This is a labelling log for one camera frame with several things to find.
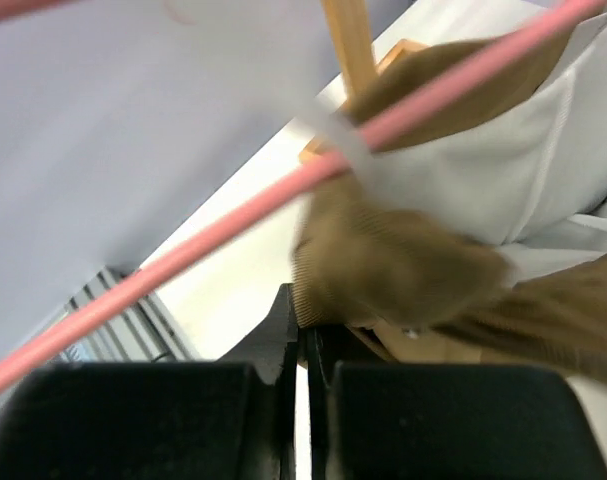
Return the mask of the pink hanger three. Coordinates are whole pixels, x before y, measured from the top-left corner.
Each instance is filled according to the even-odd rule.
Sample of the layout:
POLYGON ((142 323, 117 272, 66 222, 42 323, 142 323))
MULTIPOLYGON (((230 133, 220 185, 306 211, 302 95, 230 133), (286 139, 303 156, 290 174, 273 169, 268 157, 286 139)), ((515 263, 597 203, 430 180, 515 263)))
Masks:
MULTIPOLYGON (((363 139, 369 146, 378 147, 414 129, 508 65, 520 60, 528 51, 575 26, 604 6, 602 1, 562 2, 520 30, 455 65, 366 123, 360 130, 363 139)), ((0 393, 141 297, 173 279, 297 196, 347 168, 347 161, 337 152, 327 153, 304 164, 99 298, 68 315, 0 361, 0 393)))

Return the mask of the brown garment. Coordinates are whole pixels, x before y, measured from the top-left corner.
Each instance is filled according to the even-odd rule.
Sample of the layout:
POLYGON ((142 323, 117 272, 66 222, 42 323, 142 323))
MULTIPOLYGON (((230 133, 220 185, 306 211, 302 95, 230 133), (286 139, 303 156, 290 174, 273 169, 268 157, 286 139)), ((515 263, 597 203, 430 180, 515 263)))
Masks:
POLYGON ((607 28, 546 42, 312 195, 303 327, 400 362, 530 363, 607 385, 607 28))

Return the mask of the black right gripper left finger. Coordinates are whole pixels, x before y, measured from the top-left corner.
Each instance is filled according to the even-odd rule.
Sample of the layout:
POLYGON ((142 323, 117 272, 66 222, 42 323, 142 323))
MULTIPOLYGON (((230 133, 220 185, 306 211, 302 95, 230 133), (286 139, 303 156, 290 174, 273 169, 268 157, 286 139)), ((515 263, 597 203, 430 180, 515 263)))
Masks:
POLYGON ((216 361, 59 364, 0 418, 0 479, 291 479, 291 290, 216 361))

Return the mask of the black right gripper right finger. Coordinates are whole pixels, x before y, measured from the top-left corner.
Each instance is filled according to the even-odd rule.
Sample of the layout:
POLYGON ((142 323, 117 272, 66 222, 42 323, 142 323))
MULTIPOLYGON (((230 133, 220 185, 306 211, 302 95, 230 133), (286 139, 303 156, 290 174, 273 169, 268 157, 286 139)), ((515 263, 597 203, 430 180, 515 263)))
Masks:
POLYGON ((607 479, 558 374, 388 364, 347 329, 305 334, 316 479, 607 479))

